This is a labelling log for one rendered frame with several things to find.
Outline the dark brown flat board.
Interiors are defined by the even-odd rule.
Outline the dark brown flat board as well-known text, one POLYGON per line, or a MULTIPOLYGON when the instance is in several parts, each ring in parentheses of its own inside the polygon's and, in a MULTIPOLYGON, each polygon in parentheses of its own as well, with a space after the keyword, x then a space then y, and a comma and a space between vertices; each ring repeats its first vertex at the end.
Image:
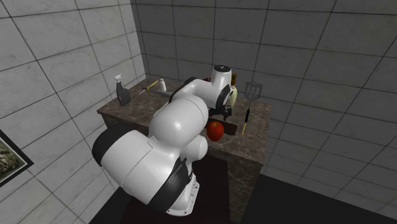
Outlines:
POLYGON ((208 118, 206 127, 211 123, 211 122, 219 122, 220 124, 222 124, 223 128, 224 128, 224 133, 230 136, 234 136, 236 134, 237 128, 238 126, 232 123, 228 123, 226 121, 223 120, 217 120, 214 118, 208 118))

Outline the cream bottle with brown cap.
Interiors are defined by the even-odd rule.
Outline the cream bottle with brown cap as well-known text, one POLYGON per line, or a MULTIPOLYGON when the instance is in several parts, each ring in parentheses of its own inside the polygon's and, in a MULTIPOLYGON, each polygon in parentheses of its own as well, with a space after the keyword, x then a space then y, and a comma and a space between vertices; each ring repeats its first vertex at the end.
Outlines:
POLYGON ((235 87, 236 77, 237 77, 236 74, 232 74, 232 79, 231 79, 231 84, 230 84, 231 92, 230 92, 230 98, 228 100, 228 105, 231 107, 233 107, 233 105, 236 102, 236 98, 237 98, 237 89, 235 87))

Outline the red apple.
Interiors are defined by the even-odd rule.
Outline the red apple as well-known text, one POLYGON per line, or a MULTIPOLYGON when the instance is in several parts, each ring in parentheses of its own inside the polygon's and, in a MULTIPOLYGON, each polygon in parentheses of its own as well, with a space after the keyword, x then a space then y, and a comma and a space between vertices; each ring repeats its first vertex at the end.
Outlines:
POLYGON ((212 141, 219 141, 224 134, 224 126, 217 121, 210 122, 206 127, 206 134, 212 141))

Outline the yellow pen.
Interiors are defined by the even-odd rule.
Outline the yellow pen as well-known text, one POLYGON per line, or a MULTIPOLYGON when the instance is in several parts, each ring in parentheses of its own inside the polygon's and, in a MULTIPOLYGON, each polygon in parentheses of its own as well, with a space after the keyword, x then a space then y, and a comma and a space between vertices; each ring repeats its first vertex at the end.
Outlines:
POLYGON ((147 86, 147 87, 143 87, 143 90, 142 90, 139 94, 142 94, 142 93, 144 93, 144 92, 149 92, 149 89, 150 89, 153 85, 155 85, 156 83, 158 83, 158 80, 155 81, 155 82, 153 82, 151 85, 149 85, 149 86, 147 86))

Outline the dark grey spray bottle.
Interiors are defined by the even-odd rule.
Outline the dark grey spray bottle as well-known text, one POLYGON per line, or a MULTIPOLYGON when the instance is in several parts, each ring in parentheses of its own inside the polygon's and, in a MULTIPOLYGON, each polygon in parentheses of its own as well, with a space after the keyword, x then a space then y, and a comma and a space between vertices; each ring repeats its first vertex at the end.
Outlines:
POLYGON ((126 106, 130 101, 129 90, 122 86, 122 73, 115 76, 116 80, 116 96, 120 106, 126 106))

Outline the black framed wall picture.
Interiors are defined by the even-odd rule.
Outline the black framed wall picture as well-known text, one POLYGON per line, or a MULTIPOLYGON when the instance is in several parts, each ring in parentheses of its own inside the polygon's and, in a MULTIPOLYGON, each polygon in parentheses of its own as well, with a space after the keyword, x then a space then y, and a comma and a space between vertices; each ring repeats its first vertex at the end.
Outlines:
POLYGON ((33 164, 34 162, 0 129, 0 187, 33 164))

